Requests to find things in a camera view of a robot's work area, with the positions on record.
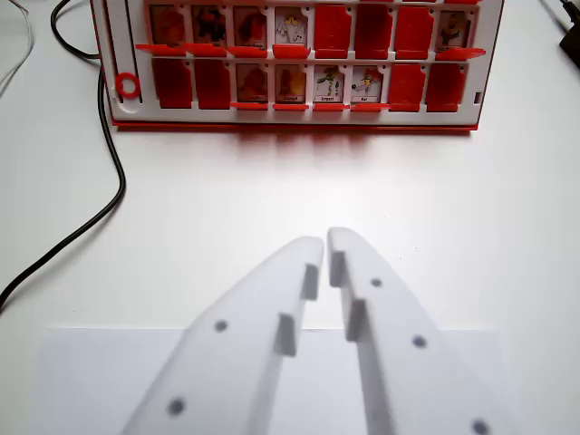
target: character card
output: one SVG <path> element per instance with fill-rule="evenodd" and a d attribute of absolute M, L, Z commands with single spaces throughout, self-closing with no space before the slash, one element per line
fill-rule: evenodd
<path fill-rule="evenodd" d="M 239 102 L 268 102 L 267 75 L 258 63 L 239 63 L 236 73 Z"/>
<path fill-rule="evenodd" d="M 314 67 L 314 101 L 343 102 L 344 74 L 338 65 L 316 65 Z"/>
<path fill-rule="evenodd" d="M 176 47 L 185 41 L 183 15 L 175 5 L 151 5 L 151 40 Z"/>
<path fill-rule="evenodd" d="M 191 21 L 195 43 L 226 46 L 226 17 L 217 6 L 193 6 Z"/>
<path fill-rule="evenodd" d="M 266 49 L 266 17 L 253 6 L 234 8 L 236 45 Z"/>
<path fill-rule="evenodd" d="M 306 74 L 299 65 L 275 67 L 276 102 L 305 102 Z"/>
<path fill-rule="evenodd" d="M 465 47 L 469 36 L 469 20 L 465 12 L 441 12 L 435 51 L 443 52 L 449 48 Z"/>
<path fill-rule="evenodd" d="M 381 102 L 382 74 L 376 66 L 355 65 L 351 102 Z"/>
<path fill-rule="evenodd" d="M 275 43 L 306 45 L 308 19 L 299 7 L 275 9 Z"/>

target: guess who game board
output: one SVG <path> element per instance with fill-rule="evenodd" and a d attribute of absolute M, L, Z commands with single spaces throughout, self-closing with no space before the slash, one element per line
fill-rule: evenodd
<path fill-rule="evenodd" d="M 114 123 L 476 130 L 503 0 L 92 0 Z"/>

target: black cable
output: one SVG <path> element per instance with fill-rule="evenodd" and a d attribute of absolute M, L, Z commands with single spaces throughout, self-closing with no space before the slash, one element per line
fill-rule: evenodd
<path fill-rule="evenodd" d="M 544 7 L 547 14 L 550 15 L 550 18 L 552 19 L 554 24 L 559 27 L 559 29 L 562 31 L 562 33 L 567 34 L 568 30 L 570 30 L 570 26 L 565 24 L 562 20 L 560 20 L 560 17 L 556 14 L 554 9 L 552 9 L 552 6 L 550 6 L 546 2 L 546 0 L 537 0 L 537 1 L 542 5 L 542 7 Z"/>
<path fill-rule="evenodd" d="M 81 57 L 83 59 L 99 59 L 100 56 L 98 54 L 85 53 L 85 52 L 79 50 L 78 48 L 73 47 L 72 45 L 70 45 L 66 41 L 64 41 L 63 37 L 61 36 L 58 29 L 56 28 L 56 20 L 58 19 L 58 15 L 61 12 L 61 9 L 63 9 L 66 5 L 68 5 L 70 1 L 71 0 L 62 0 L 62 2 L 59 3 L 53 9 L 53 12 L 51 13 L 51 28 L 53 29 L 54 37 L 59 42 L 59 44 L 63 46 L 63 48 L 67 52 L 72 53 L 77 57 Z"/>
<path fill-rule="evenodd" d="M 574 24 L 580 24 L 580 8 L 572 3 L 570 0 L 560 0 L 566 13 Z"/>
<path fill-rule="evenodd" d="M 552 19 L 554 24 L 560 28 L 562 33 L 567 34 L 570 31 L 570 25 L 560 20 L 554 9 L 552 9 L 552 6 L 550 6 L 546 0 L 537 0 L 537 1 L 542 5 L 542 7 L 544 7 L 547 14 L 550 15 L 550 18 Z M 570 16 L 572 23 L 574 24 L 580 23 L 580 9 L 578 8 L 578 6 L 576 6 L 570 0 L 560 0 L 560 3 L 564 7 L 568 16 Z"/>
<path fill-rule="evenodd" d="M 56 39 L 61 43 L 61 45 L 70 53 L 74 54 L 77 57 L 81 57 L 83 59 L 98 59 L 98 54 L 88 54 L 78 50 L 68 44 L 61 35 L 58 33 L 56 29 L 56 19 L 58 18 L 58 13 L 60 10 L 69 3 L 70 0 L 62 0 L 53 10 L 51 14 L 51 27 L 53 28 L 54 36 Z M 105 93 L 105 79 L 102 72 L 102 68 L 99 71 L 99 84 L 97 87 L 97 107 L 99 110 L 99 120 L 101 121 L 102 127 L 102 134 L 105 137 L 105 141 L 107 142 L 107 147 L 109 147 L 109 153 L 111 154 L 112 161 L 115 165 L 115 169 L 117 170 L 117 175 L 119 176 L 119 189 L 117 193 L 113 197 L 113 199 L 107 204 L 99 213 L 94 215 L 90 220 L 88 220 L 85 224 L 79 227 L 76 231 L 71 233 L 69 236 L 65 237 L 61 240 L 55 247 L 53 247 L 50 251 L 36 260 L 31 266 L 27 267 L 19 276 L 17 276 L 0 294 L 0 314 L 5 306 L 8 297 L 12 294 L 12 292 L 26 279 L 28 276 L 32 275 L 46 263 L 48 263 L 54 256 L 56 256 L 59 252 L 61 252 L 65 247 L 70 245 L 74 240 L 88 231 L 91 227 L 93 227 L 97 222 L 103 219 L 109 212 L 111 212 L 115 207 L 117 207 L 123 197 L 125 196 L 125 191 L 127 190 L 127 180 L 125 178 L 125 172 L 123 171 L 123 166 L 121 165 L 121 161 L 119 160 L 119 155 L 117 154 L 117 150 L 115 149 L 115 144 L 112 141 L 111 131 L 109 130 L 109 124 L 107 122 L 106 112 L 105 112 L 105 102 L 104 102 L 104 93 Z"/>

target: black power plug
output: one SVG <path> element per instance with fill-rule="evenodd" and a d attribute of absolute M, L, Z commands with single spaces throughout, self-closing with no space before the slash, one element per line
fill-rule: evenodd
<path fill-rule="evenodd" d="M 560 47 L 572 59 L 578 68 L 580 68 L 580 9 L 569 0 L 560 0 L 565 11 L 570 15 L 574 27 L 565 35 L 560 43 Z"/>

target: red circle marker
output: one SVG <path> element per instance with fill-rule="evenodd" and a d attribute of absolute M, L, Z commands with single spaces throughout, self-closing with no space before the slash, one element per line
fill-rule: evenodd
<path fill-rule="evenodd" d="M 123 87 L 123 80 L 131 80 L 135 84 L 135 90 L 133 92 L 126 92 L 125 88 Z M 130 100 L 139 97 L 141 93 L 141 86 L 139 83 L 139 79 L 134 74 L 130 72 L 122 72 L 117 76 L 115 79 L 115 85 L 117 86 L 117 92 L 123 98 L 128 98 Z"/>

